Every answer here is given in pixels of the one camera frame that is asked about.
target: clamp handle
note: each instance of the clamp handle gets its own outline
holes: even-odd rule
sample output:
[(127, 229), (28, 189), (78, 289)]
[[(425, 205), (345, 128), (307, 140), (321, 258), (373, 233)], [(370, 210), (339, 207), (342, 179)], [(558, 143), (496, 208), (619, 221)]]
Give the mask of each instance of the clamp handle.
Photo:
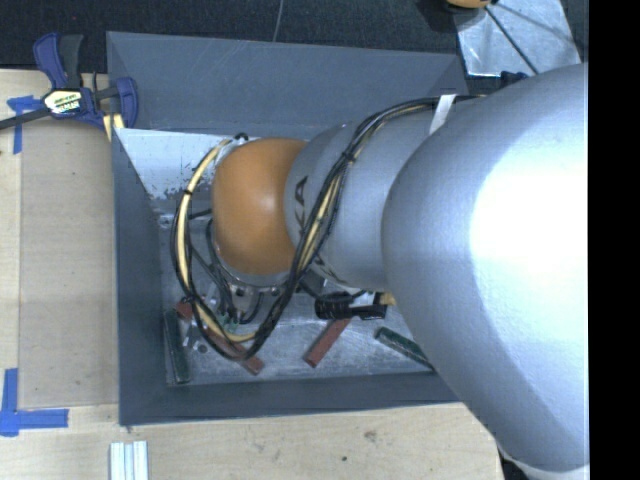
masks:
[(82, 86), (78, 73), (78, 52), (84, 36), (61, 36), (50, 32), (38, 39), (33, 45), (33, 56), (38, 69), (51, 82), (52, 89)]

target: yellow cable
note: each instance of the yellow cable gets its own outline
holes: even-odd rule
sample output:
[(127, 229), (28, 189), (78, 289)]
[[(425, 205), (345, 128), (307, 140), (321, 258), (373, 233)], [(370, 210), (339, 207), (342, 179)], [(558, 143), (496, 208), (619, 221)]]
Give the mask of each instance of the yellow cable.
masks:
[[(198, 186), (204, 171), (209, 166), (209, 164), (216, 160), (222, 148), (224, 148), (227, 144), (229, 144), (230, 140), (223, 140), (216, 147), (211, 149), (209, 153), (202, 159), (202, 161), (196, 167), (191, 180), (189, 181), (187, 188), (185, 189), (185, 194), (182, 200), (180, 201), (180, 206), (178, 207), (178, 216), (176, 219), (176, 260), (178, 264), (178, 275), (182, 282), (188, 286), (189, 285), (189, 264), (187, 262), (187, 250), (184, 243), (185, 230), (186, 230), (186, 222), (187, 222), (187, 213), (189, 210), (189, 203), (191, 201), (191, 197), (193, 195), (193, 191)], [(242, 343), (245, 341), (252, 340), (255, 337), (255, 332), (247, 333), (247, 334), (234, 334), (229, 333), (222, 330), (222, 326), (211, 319), (211, 317), (207, 314), (205, 308), (199, 302), (195, 302), (198, 307), (200, 318), (202, 321), (218, 336), (226, 338), (234, 343)]]

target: blue clamp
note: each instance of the blue clamp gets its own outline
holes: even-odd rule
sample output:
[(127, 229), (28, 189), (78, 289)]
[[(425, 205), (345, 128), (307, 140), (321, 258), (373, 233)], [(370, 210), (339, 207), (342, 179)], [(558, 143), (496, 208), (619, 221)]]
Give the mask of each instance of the blue clamp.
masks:
[[(79, 108), (69, 112), (52, 111), (55, 119), (75, 119), (104, 130), (105, 113), (97, 107), (95, 94), (86, 87), (82, 87), (82, 78), (78, 73), (78, 51), (83, 36), (62, 36), (51, 32), (42, 36), (33, 45), (33, 56), (38, 69), (51, 82), (53, 92), (60, 89), (71, 89), (80, 93)], [(120, 114), (125, 126), (132, 127), (138, 117), (138, 96), (135, 82), (132, 78), (123, 77), (116, 80), (118, 96), (120, 97)]]
[(69, 409), (43, 409), (18, 411), (18, 369), (4, 372), (2, 410), (0, 410), (0, 436), (15, 437), (20, 430), (34, 428), (66, 428)]

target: black fabric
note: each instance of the black fabric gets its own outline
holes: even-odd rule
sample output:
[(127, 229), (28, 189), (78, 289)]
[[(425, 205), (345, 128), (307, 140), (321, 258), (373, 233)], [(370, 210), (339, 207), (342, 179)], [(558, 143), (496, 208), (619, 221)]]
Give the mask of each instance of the black fabric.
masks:
[[(562, 0), (587, 60), (588, 0)], [(106, 72), (106, 32), (270, 41), (280, 0), (0, 0), (0, 66), (34, 64), (48, 32), (83, 34), (80, 70)], [(284, 0), (278, 41), (454, 53), (453, 17), (441, 0)]]

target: gray box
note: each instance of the gray box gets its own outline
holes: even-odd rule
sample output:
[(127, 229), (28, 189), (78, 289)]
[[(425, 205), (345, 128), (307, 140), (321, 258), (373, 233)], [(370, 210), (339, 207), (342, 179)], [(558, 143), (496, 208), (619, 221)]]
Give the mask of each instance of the gray box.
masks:
[[(158, 132), (310, 140), (338, 123), (360, 121), (403, 101), (467, 92), (454, 55), (127, 33), (109, 33), (107, 41), (110, 78), (130, 76), (138, 86), (136, 128), (149, 136), (155, 131), (165, 141), (166, 134)], [(166, 229), (159, 225), (158, 208), (170, 211), (175, 199), (149, 196), (122, 135), (114, 136), (112, 145), (121, 424), (456, 399), (436, 374), (401, 362), (396, 371), (354, 368), (340, 374), (336, 369), (335, 375), (168, 382), (162, 314), (172, 300), (166, 295)], [(188, 135), (178, 136), (189, 142)]]

